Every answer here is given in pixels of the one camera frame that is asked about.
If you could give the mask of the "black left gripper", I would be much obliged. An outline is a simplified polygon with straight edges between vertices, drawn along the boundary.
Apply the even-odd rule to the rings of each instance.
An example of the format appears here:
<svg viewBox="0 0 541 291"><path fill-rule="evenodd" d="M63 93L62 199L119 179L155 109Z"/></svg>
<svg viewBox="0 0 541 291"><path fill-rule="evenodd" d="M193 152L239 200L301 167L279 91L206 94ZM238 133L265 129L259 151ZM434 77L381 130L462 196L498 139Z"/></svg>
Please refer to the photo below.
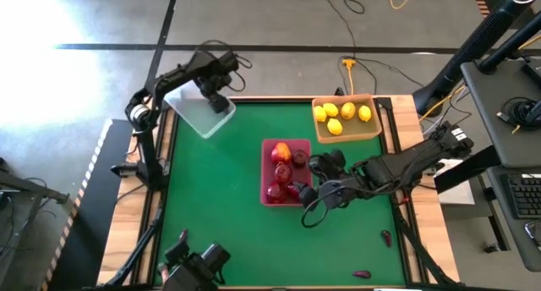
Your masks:
<svg viewBox="0 0 541 291"><path fill-rule="evenodd" d="M220 95L219 91L231 82L232 78L229 74L212 74L196 79L196 85L199 87L201 95L209 98L210 107L214 113L219 114L229 110L229 100Z"/></svg>

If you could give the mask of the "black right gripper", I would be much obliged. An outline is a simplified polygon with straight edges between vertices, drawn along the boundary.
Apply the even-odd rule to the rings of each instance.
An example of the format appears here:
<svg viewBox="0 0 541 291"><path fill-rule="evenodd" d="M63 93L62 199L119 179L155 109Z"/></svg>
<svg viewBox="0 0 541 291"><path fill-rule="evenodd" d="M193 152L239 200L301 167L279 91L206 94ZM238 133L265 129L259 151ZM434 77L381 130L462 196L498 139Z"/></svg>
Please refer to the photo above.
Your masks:
<svg viewBox="0 0 541 291"><path fill-rule="evenodd" d="M355 198L359 197L358 179L346 170L346 163L343 152L338 149L309 157L308 167L310 172L317 177L318 187L314 190L308 184L298 186L298 198L303 207L309 207L319 198L319 187L327 181L339 181L355 192Z"/></svg>

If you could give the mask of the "clear plastic basket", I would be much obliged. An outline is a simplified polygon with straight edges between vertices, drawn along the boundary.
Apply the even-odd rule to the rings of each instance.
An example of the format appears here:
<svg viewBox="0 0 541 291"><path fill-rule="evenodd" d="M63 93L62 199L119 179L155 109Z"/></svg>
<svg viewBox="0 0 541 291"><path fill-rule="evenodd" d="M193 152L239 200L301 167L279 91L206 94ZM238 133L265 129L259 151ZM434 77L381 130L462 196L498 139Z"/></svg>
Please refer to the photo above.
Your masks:
<svg viewBox="0 0 541 291"><path fill-rule="evenodd" d="M230 102L229 110L214 113L209 98L201 95L194 81L181 85L164 97L165 102L203 139L209 139L236 113L236 105L227 99Z"/></svg>

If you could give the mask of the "red yellow apple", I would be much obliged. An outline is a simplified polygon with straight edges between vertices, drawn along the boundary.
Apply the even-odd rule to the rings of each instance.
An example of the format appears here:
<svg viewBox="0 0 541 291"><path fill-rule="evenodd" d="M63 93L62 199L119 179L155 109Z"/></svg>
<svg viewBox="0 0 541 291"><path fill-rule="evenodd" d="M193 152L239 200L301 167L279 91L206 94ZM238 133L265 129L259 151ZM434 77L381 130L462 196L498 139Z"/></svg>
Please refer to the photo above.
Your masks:
<svg viewBox="0 0 541 291"><path fill-rule="evenodd" d="M285 142L278 142L271 151L270 158L273 163L289 163L292 158L292 153Z"/></svg>

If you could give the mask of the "pink plastic basket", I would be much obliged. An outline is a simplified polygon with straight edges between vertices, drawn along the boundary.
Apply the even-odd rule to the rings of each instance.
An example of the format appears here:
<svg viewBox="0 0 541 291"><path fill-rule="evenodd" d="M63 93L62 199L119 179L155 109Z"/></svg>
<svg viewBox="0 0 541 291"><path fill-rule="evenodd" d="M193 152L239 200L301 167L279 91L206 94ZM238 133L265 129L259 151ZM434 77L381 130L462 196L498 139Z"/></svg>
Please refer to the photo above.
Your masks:
<svg viewBox="0 0 541 291"><path fill-rule="evenodd" d="M302 204L295 201L287 195L287 199L283 203L271 203L266 196L267 189L275 181L274 172L276 169L275 163L271 159L271 152L278 143L285 143L291 152L297 150L305 152L308 156L311 155L311 143L306 139L264 139L261 149L261 182L260 182L260 202L263 206L291 206L300 207Z"/></svg>

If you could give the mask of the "orange plastic basket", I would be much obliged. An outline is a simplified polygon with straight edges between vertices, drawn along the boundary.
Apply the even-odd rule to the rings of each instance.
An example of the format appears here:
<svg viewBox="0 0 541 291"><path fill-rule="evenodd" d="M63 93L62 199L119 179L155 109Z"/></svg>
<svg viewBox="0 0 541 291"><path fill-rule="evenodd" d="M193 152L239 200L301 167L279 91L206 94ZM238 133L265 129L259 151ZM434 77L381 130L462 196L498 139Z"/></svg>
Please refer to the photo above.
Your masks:
<svg viewBox="0 0 541 291"><path fill-rule="evenodd" d="M346 102L352 102L356 107L356 114L350 120L345 120L341 116L342 105ZM314 120L315 132L319 143L330 144L352 140L370 140L380 134L382 130L380 120L376 112L373 97L370 94L315 98L312 100L312 113L313 107L322 106L324 103L333 103L338 107L339 113L334 118L342 123L343 131L340 135L329 133L326 125L331 117L327 117L323 123L318 123ZM363 122L358 117L358 109L362 105L368 106L372 112L372 118L368 122Z"/></svg>

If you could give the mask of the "white box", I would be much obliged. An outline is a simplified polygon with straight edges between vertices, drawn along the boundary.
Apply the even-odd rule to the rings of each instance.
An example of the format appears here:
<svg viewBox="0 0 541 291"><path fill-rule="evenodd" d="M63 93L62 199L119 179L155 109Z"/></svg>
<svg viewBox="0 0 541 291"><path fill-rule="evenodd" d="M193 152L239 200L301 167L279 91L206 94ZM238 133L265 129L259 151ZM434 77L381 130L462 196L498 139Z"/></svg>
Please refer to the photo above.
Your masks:
<svg viewBox="0 0 541 291"><path fill-rule="evenodd" d="M459 159L443 159L440 160L443 168L436 170L434 178L439 177L442 173L456 167L462 163ZM439 201L444 205L474 205L473 192L471 190L470 183L468 181L461 182L459 185L448 189L438 194Z"/></svg>

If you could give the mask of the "black floor mat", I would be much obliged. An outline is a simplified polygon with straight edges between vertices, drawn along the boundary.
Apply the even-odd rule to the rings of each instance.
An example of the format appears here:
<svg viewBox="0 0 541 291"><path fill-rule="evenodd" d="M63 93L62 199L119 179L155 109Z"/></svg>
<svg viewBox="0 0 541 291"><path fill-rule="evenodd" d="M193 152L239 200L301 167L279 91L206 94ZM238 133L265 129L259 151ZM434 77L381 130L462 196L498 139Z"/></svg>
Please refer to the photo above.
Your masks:
<svg viewBox="0 0 541 291"><path fill-rule="evenodd" d="M121 182L111 167L125 159L131 134L125 120L105 122L39 291L96 285Z"/></svg>

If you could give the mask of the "dark grey desk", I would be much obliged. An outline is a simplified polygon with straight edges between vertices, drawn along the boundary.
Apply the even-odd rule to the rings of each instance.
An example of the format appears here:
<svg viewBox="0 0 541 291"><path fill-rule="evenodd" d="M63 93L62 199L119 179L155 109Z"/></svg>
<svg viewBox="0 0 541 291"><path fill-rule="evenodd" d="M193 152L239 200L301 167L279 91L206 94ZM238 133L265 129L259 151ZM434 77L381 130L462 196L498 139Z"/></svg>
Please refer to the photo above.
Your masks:
<svg viewBox="0 0 541 291"><path fill-rule="evenodd" d="M502 165L541 167L541 129L515 130L497 117L513 97L541 99L541 88L522 72L522 65L522 61L506 61L492 74L484 74L470 62L463 63L461 71Z"/></svg>

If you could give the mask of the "black monitor pole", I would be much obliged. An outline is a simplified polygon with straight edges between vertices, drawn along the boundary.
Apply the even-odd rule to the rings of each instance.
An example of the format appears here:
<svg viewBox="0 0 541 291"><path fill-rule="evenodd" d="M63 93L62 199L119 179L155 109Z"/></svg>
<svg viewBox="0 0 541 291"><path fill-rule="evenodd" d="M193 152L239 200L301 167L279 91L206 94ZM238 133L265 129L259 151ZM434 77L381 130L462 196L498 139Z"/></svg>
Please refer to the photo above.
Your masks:
<svg viewBox="0 0 541 291"><path fill-rule="evenodd" d="M424 115L435 103L449 96L462 78L461 64L479 59L486 54L534 1L502 0L464 41L434 79L413 92L417 113Z"/></svg>

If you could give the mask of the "black keyboard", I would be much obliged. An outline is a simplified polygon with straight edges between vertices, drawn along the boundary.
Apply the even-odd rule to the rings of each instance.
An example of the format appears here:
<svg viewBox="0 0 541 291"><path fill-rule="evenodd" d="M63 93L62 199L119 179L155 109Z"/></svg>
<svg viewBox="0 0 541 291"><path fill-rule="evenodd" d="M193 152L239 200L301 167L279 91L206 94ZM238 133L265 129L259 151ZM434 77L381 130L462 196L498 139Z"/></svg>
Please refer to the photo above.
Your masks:
<svg viewBox="0 0 541 291"><path fill-rule="evenodd" d="M541 219L541 174L502 174L500 182L514 218Z"/></svg>

